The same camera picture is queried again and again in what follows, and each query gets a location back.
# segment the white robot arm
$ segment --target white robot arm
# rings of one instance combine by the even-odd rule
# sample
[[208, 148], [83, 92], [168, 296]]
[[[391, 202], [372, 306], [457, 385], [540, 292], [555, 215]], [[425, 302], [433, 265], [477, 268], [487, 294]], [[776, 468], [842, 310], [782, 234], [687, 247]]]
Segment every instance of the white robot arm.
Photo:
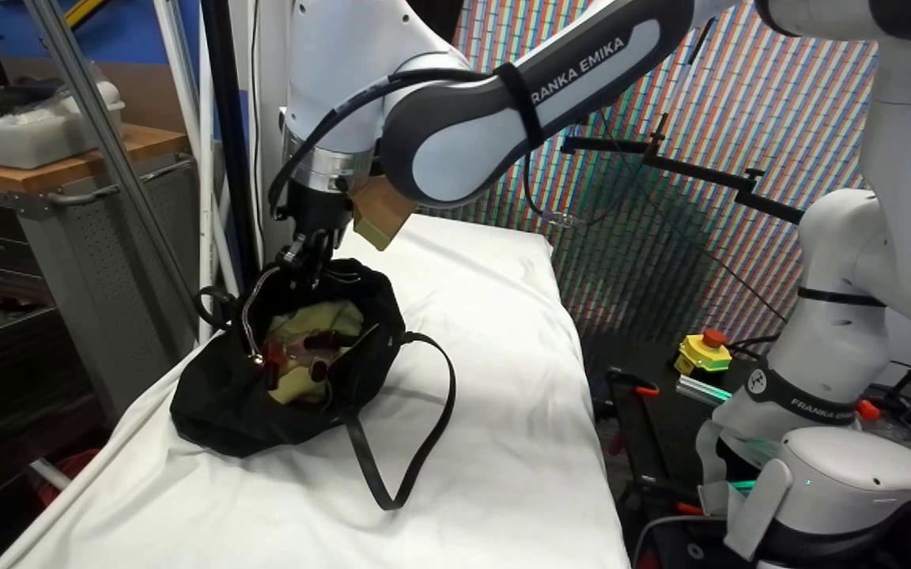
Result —
[[[372, 156], [416, 202], [453, 205], [487, 190], [516, 159], [570, 119], [615, 102], [678, 49], [683, 35], [737, 0], [595, 0], [574, 26], [473, 83], [429, 83], [381, 98], [333, 127], [271, 184], [271, 207], [294, 217], [325, 260], [347, 220], [344, 192]], [[406, 0], [292, 0], [292, 102], [285, 148], [355, 92], [411, 69], [466, 69]]]
[[[911, 0], [755, 0], [755, 7], [782, 35], [876, 42], [878, 60], [861, 145], [869, 190], [835, 190], [811, 205], [800, 223], [808, 262], [800, 302], [761, 370], [700, 432], [703, 498], [716, 497], [706, 498], [707, 510], [722, 510], [718, 489], [734, 470], [739, 478], [761, 470], [746, 506], [732, 510], [732, 530], [739, 533], [744, 523], [744, 536], [732, 533], [732, 546], [746, 560], [755, 549], [746, 515], [768, 511], [761, 501], [776, 506], [776, 522], [796, 519], [800, 530], [826, 533], [829, 542], [850, 542], [861, 530], [878, 533], [903, 501], [889, 488], [854, 478], [885, 480], [898, 464], [911, 464], [906, 449], [878, 451], [862, 432], [814, 432], [818, 422], [849, 425], [856, 398], [891, 355], [911, 362], [894, 344], [903, 336], [889, 336], [889, 323], [911, 320]], [[802, 455], [829, 455], [829, 464], [842, 459], [845, 470], [811, 470], [815, 462]], [[856, 506], [842, 510], [850, 515], [835, 515], [829, 506], [845, 497]]]

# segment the bag strap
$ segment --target bag strap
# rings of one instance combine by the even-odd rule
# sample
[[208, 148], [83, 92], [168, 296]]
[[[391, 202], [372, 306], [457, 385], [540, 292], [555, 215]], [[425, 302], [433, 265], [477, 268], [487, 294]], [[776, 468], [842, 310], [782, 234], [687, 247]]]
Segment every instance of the bag strap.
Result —
[[420, 441], [420, 449], [414, 451], [411, 464], [406, 468], [401, 475], [401, 484], [397, 484], [397, 492], [391, 497], [382, 475], [381, 475], [381, 464], [367, 447], [367, 432], [358, 421], [358, 413], [347, 413], [344, 422], [347, 422], [347, 432], [350, 432], [350, 447], [355, 447], [355, 455], [358, 455], [358, 464], [360, 464], [360, 475], [372, 492], [372, 498], [381, 501], [381, 510], [401, 510], [406, 498], [414, 492], [414, 484], [416, 484], [416, 475], [427, 462], [427, 455], [433, 451], [433, 447], [444, 439], [447, 425], [450, 425], [450, 416], [453, 416], [453, 409], [457, 409], [457, 366], [450, 361], [450, 355], [429, 338], [429, 336], [420, 336], [420, 332], [406, 332], [401, 344], [429, 344], [435, 355], [447, 356], [447, 366], [450, 366], [450, 395], [447, 395], [447, 409], [444, 413], [435, 416], [433, 430], [427, 432], [427, 439]]
[[224, 286], [198, 286], [193, 294], [193, 306], [212, 330], [230, 330], [238, 296], [230, 296]]

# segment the metal pole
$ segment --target metal pole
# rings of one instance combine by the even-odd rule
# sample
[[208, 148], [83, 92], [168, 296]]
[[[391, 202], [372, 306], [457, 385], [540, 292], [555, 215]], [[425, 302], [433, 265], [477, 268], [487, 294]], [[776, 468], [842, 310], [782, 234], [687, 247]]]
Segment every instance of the metal pole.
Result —
[[191, 136], [193, 156], [202, 156], [198, 150], [197, 71], [193, 71], [191, 46], [186, 46], [183, 26], [181, 26], [181, 7], [178, 0], [153, 0], [153, 9], [161, 26], [161, 42], [163, 42], [163, 55], [168, 55], [181, 116], [183, 116], [183, 131]]
[[249, 292], [258, 275], [258, 244], [256, 244], [256, 217], [249, 200], [248, 156], [245, 156], [245, 123], [241, 123], [241, 87], [238, 87], [238, 60], [233, 60], [233, 31], [230, 31], [230, 7], [227, 0], [198, 0], [202, 29], [208, 46], [208, 66], [214, 83], [214, 110], [221, 127], [221, 156], [224, 173], [230, 184], [230, 227], [238, 237], [238, 262], [241, 262], [241, 286]]
[[183, 279], [183, 268], [178, 265], [173, 247], [163, 237], [163, 227], [161, 227], [156, 207], [150, 205], [150, 195], [139, 184], [139, 173], [134, 172], [130, 156], [124, 150], [121, 136], [113, 131], [110, 115], [100, 102], [99, 85], [90, 80], [86, 60], [80, 55], [72, 31], [64, 23], [61, 7], [53, 0], [25, 0], [25, 7], [32, 11], [53, 63], [64, 69], [64, 76], [77, 96], [77, 104], [99, 140], [99, 148], [106, 161], [110, 178], [124, 185], [124, 195], [130, 195], [134, 210], [135, 210], [139, 223], [147, 227], [153, 249], [157, 254], [157, 265], [163, 268], [163, 279], [178, 292], [178, 306], [183, 310], [186, 323], [193, 323], [197, 310], [191, 302], [191, 280]]
[[[214, 142], [212, 142], [212, 131], [214, 131], [214, 110], [212, 110], [212, 80], [208, 80], [208, 60], [202, 60], [207, 55], [207, 29], [198, 26], [198, 215], [214, 215]], [[198, 292], [212, 285], [212, 240], [202, 240], [202, 249], [198, 249]], [[198, 344], [208, 340], [208, 323], [198, 320]]]

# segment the workbench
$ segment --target workbench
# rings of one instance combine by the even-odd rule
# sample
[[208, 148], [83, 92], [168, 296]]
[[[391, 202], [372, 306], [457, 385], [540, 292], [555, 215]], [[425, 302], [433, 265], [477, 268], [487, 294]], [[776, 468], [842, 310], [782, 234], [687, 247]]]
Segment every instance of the workbench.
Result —
[[[197, 172], [181, 131], [124, 127], [124, 148], [197, 280]], [[39, 172], [0, 167], [0, 294], [58, 302], [77, 350], [118, 416], [193, 340], [193, 320], [135, 207], [99, 150]]]

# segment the white table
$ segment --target white table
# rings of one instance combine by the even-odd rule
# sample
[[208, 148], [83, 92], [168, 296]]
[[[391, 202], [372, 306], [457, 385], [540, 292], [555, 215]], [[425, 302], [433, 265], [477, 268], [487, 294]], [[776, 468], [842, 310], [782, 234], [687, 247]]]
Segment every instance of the white table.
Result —
[[[433, 336], [458, 370], [453, 422], [401, 511], [376, 510], [344, 430], [248, 462], [183, 441], [171, 370], [0, 567], [625, 567], [549, 244], [414, 215], [386, 254], [347, 234], [338, 255], [386, 271], [408, 330]], [[364, 412], [389, 488], [444, 388], [444, 361], [406, 349]]]

